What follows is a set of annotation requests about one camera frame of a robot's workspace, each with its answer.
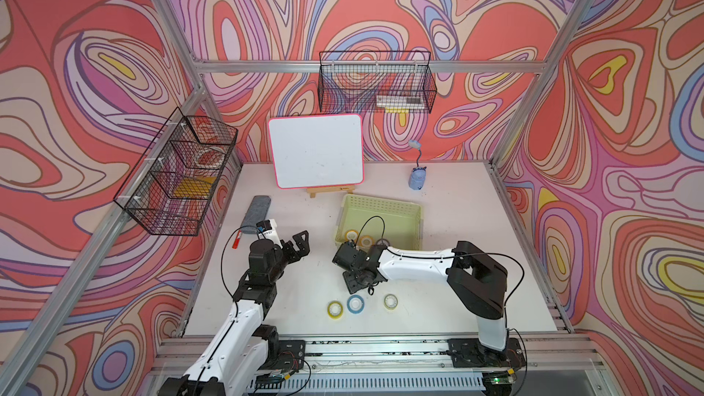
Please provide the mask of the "yellow green tape roll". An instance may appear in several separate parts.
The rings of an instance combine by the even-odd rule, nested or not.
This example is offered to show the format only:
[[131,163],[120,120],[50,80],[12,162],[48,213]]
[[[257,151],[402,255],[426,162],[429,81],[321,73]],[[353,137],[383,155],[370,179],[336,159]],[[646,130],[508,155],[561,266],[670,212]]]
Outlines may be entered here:
[[342,317],[345,310],[344,304],[339,301],[331,301],[326,308],[327,315],[334,320]]

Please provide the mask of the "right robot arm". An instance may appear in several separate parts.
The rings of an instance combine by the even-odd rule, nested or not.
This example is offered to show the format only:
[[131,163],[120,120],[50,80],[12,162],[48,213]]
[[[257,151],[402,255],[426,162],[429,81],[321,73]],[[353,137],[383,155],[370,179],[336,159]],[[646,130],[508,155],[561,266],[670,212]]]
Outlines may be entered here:
[[504,351],[508,343],[505,295],[508,271],[468,241],[452,249],[437,251],[403,250],[377,244],[358,249],[342,244],[332,260],[343,270],[351,294],[374,294],[383,282],[420,281],[444,283],[478,322],[478,342],[486,349]]

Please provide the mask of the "blue tape roll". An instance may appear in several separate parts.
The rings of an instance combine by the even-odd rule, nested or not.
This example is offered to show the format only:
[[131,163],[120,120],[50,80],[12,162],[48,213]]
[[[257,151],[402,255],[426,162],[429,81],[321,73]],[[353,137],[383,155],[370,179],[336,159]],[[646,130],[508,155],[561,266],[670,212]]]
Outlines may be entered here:
[[353,294],[346,301],[346,307],[353,315],[359,315],[365,309],[365,301],[361,296]]

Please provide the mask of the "clear yellowish tape roll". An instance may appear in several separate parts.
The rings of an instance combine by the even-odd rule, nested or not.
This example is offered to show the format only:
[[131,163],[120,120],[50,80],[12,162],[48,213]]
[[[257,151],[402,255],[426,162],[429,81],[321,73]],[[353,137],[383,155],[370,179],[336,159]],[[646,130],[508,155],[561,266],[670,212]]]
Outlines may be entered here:
[[387,310],[395,310],[398,307],[399,300],[396,295],[389,293],[384,296],[383,304]]

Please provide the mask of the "blue mouse shaped lamp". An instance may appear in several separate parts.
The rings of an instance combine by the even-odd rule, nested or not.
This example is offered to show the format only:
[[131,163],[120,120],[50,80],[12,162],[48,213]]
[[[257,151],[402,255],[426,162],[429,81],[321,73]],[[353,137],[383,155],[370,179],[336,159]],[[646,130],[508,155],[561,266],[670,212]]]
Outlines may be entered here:
[[412,169],[409,177],[408,185],[412,190],[420,191],[423,189],[426,179],[426,168],[420,164],[420,159],[423,156],[422,144],[417,140],[411,140],[409,142],[409,146],[417,151],[417,156],[415,160],[415,167]]

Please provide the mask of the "green plastic storage basket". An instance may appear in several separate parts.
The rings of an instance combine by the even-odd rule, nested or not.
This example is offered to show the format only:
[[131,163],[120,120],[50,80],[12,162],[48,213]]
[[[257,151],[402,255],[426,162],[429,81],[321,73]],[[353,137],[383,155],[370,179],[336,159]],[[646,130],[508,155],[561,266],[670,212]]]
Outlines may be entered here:
[[350,229],[377,240],[385,238],[391,247],[421,250],[423,247],[424,211],[419,203],[359,194],[346,194],[337,218],[334,241],[346,242]]

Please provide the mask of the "pink framed whiteboard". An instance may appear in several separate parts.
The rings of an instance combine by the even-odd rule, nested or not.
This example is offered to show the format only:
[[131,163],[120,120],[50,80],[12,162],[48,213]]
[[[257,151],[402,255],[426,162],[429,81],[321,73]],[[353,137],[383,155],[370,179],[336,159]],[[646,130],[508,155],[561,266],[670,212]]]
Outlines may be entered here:
[[359,115],[279,117],[268,122],[268,130],[279,188],[358,185],[364,181]]

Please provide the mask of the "green circuit board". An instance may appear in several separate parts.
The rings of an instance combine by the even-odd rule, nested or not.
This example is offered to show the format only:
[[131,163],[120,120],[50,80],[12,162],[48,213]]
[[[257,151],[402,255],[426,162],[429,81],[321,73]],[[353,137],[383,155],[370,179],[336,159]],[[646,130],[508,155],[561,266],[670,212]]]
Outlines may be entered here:
[[254,381],[255,390],[280,389],[282,385],[291,378],[291,374],[266,374],[258,375]]

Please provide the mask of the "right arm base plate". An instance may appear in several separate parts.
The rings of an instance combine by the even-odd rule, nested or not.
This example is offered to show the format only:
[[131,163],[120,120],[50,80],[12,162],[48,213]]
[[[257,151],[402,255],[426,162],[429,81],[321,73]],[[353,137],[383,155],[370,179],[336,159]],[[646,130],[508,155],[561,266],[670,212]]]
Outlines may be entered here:
[[482,346],[477,338],[451,338],[447,344],[447,354],[456,369],[520,370],[527,364],[523,345],[515,337],[509,337],[501,351]]

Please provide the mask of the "grey box in basket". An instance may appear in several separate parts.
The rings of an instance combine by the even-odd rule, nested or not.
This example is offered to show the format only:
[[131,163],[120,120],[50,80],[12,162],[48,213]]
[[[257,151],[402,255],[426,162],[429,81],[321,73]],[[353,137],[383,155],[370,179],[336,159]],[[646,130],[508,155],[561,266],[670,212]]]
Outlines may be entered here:
[[424,111],[426,108],[421,97],[399,95],[377,95],[376,106],[385,111]]

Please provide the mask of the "orange tape roll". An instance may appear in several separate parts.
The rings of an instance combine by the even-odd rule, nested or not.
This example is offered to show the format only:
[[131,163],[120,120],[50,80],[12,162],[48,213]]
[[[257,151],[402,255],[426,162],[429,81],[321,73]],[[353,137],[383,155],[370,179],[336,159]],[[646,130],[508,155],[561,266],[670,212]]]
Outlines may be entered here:
[[371,249],[374,246],[374,244],[375,244],[375,239],[372,238],[371,236],[362,236],[360,238],[359,242],[357,242],[357,245],[361,249]]
[[346,242],[350,242],[355,246],[359,245],[359,231],[350,229],[345,234]]

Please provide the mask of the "yellow sponge in basket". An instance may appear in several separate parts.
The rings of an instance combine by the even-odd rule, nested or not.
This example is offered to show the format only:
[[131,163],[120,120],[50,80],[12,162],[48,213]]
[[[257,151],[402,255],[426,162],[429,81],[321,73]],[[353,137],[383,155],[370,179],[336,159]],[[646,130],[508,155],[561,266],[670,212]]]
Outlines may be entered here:
[[176,199],[202,200],[210,197],[215,177],[183,177],[172,190]]

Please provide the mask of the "grey whiteboard eraser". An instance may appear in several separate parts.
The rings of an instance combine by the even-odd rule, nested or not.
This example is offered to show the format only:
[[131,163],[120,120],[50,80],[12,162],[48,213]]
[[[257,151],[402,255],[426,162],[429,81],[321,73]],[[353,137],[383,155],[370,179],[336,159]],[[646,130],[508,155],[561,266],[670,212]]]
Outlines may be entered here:
[[271,198],[268,195],[255,195],[252,198],[240,224],[241,229],[255,232],[258,223],[267,218],[270,206]]

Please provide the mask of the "red marker pen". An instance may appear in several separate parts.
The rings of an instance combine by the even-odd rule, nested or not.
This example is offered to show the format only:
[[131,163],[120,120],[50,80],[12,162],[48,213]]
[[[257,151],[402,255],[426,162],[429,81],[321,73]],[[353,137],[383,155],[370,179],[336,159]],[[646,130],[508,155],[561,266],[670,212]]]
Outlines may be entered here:
[[234,238],[234,240],[233,240],[232,249],[237,249],[237,248],[238,248],[239,242],[240,242],[240,240],[241,240],[241,236],[242,236],[242,233],[241,233],[241,232],[238,232],[238,234],[236,234],[236,236],[235,236],[235,238]]

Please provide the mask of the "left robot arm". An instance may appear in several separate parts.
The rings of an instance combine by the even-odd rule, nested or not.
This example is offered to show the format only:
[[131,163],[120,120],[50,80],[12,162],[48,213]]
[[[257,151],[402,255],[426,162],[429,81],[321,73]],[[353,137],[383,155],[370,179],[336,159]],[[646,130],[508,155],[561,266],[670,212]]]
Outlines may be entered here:
[[309,232],[283,241],[274,225],[258,229],[262,233],[250,244],[249,267],[231,293],[225,322],[185,374],[165,379],[157,394],[246,395],[249,388],[288,381],[306,364],[305,342],[280,341],[277,328],[264,320],[285,268],[310,254]]

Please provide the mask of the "wooden whiteboard stand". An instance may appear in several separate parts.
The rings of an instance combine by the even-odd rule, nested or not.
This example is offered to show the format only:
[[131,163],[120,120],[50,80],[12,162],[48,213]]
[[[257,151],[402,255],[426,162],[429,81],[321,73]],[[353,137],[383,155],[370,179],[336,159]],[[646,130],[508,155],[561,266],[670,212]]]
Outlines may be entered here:
[[336,185],[336,186],[319,186],[319,187],[309,187],[306,192],[309,196],[314,199],[319,194],[333,194],[333,193],[346,193],[353,194],[355,192],[355,185]]

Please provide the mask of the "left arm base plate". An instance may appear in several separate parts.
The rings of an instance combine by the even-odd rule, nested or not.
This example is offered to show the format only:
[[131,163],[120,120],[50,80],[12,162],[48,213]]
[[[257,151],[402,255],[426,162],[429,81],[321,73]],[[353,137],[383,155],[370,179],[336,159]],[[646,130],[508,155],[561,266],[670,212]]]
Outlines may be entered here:
[[268,355],[262,370],[297,372],[304,365],[306,342],[302,339],[269,341]]

